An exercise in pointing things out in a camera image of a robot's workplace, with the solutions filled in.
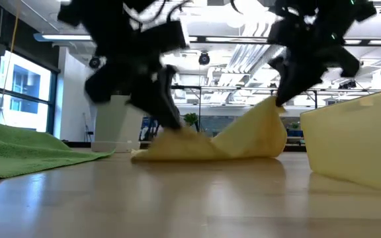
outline green microfiber cloth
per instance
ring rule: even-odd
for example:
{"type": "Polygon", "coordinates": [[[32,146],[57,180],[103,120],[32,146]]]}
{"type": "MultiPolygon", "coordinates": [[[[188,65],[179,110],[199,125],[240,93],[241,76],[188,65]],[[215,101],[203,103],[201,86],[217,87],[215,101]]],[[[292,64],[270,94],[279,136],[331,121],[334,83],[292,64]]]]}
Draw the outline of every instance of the green microfiber cloth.
{"type": "Polygon", "coordinates": [[[0,125],[0,178],[74,165],[111,154],[73,151],[50,134],[0,125]]]}

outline yellow cloth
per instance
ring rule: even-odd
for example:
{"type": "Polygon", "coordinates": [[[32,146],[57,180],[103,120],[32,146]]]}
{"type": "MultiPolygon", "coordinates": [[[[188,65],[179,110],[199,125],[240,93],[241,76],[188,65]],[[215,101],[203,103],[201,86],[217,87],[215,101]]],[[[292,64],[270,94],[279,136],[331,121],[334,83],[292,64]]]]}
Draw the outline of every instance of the yellow cloth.
{"type": "Polygon", "coordinates": [[[248,157],[277,157],[286,145],[286,129],[269,97],[210,139],[190,128],[165,130],[147,151],[134,151],[135,161],[205,161],[248,157]]]}

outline ceiling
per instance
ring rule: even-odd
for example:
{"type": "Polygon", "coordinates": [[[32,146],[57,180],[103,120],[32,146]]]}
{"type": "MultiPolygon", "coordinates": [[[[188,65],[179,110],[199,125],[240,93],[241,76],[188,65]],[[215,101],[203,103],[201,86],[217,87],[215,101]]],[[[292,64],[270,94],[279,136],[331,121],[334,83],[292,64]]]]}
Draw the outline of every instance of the ceiling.
{"type": "MultiPolygon", "coordinates": [[[[154,24],[159,24],[169,10],[175,6],[180,0],[172,0],[168,3],[161,15],[159,21],[154,24]]],[[[210,36],[266,36],[259,31],[266,23],[271,25],[275,17],[265,12],[258,0],[236,0],[238,9],[244,12],[244,15],[239,15],[233,11],[230,4],[224,6],[213,5],[214,0],[195,0],[194,3],[187,5],[182,13],[173,15],[173,18],[180,18],[187,26],[187,31],[190,35],[210,35],[210,36]]],[[[0,5],[13,14],[16,14],[17,9],[20,9],[20,19],[28,23],[33,28],[43,34],[86,34],[86,30],[79,27],[71,28],[56,20],[57,13],[60,9],[60,0],[0,0],[0,5]]],[[[154,12],[159,8],[160,1],[154,3],[150,8],[140,15],[141,19],[149,19],[154,12]]],[[[358,24],[355,23],[347,34],[347,37],[352,38],[381,38],[381,14],[358,24]]],[[[87,63],[91,58],[95,45],[92,42],[67,42],[61,45],[69,47],[70,52],[83,63],[87,63]]],[[[371,47],[348,47],[354,56],[362,61],[366,67],[363,69],[358,82],[368,87],[372,80],[372,72],[381,69],[381,66],[371,67],[372,64],[381,63],[381,48],[371,47]]],[[[205,80],[200,80],[200,77],[182,77],[180,83],[207,84],[213,83],[217,78],[212,72],[216,67],[227,66],[228,72],[238,71],[239,73],[248,73],[246,75],[223,76],[232,77],[232,83],[243,83],[251,87],[266,87],[277,80],[277,72],[269,69],[264,63],[265,60],[272,57],[278,48],[268,46],[239,46],[237,44],[191,44],[189,50],[180,52],[171,52],[167,54],[163,61],[165,63],[175,64],[181,73],[190,75],[201,75],[205,80]],[[210,54],[210,65],[200,66],[198,58],[200,53],[208,52],[210,54]]],[[[338,87],[339,76],[338,69],[330,69],[323,77],[325,83],[319,87],[338,87]]],[[[224,93],[215,93],[215,95],[224,95],[224,93]]],[[[188,92],[186,98],[194,97],[192,92],[188,92]]],[[[254,95],[253,92],[245,97],[245,103],[256,102],[261,100],[263,96],[254,95]]]]}

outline hardwood floor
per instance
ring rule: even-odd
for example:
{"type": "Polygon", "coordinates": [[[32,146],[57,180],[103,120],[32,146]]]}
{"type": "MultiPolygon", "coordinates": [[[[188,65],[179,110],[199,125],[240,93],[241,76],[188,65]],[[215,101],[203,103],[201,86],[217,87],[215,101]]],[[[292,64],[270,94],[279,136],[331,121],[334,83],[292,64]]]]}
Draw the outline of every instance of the hardwood floor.
{"type": "Polygon", "coordinates": [[[381,192],[311,174],[305,153],[131,164],[0,180],[0,237],[381,237],[381,192]]]}

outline glass wall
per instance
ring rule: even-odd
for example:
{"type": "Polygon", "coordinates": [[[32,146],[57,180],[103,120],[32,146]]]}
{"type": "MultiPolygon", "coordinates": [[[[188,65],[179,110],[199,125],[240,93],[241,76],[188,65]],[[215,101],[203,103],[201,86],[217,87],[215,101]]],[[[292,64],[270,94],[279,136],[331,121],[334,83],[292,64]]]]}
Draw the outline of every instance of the glass wall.
{"type": "Polygon", "coordinates": [[[48,101],[50,85],[51,71],[10,52],[1,57],[0,89],[48,101]]]}
{"type": "Polygon", "coordinates": [[[51,71],[6,52],[0,63],[0,123],[46,132],[51,78],[51,71]]]}
{"type": "Polygon", "coordinates": [[[52,132],[55,80],[50,70],[6,51],[0,59],[0,123],[52,132]]]}
{"type": "MultiPolygon", "coordinates": [[[[219,134],[225,127],[245,114],[257,103],[276,93],[276,89],[201,87],[173,85],[172,97],[182,117],[196,114],[200,118],[200,131],[209,137],[219,134]]],[[[283,124],[288,131],[288,143],[301,144],[300,114],[330,104],[356,99],[380,90],[310,89],[294,97],[284,107],[283,124]]]]}
{"type": "Polygon", "coordinates": [[[48,105],[0,93],[0,123],[46,132],[48,105]]]}

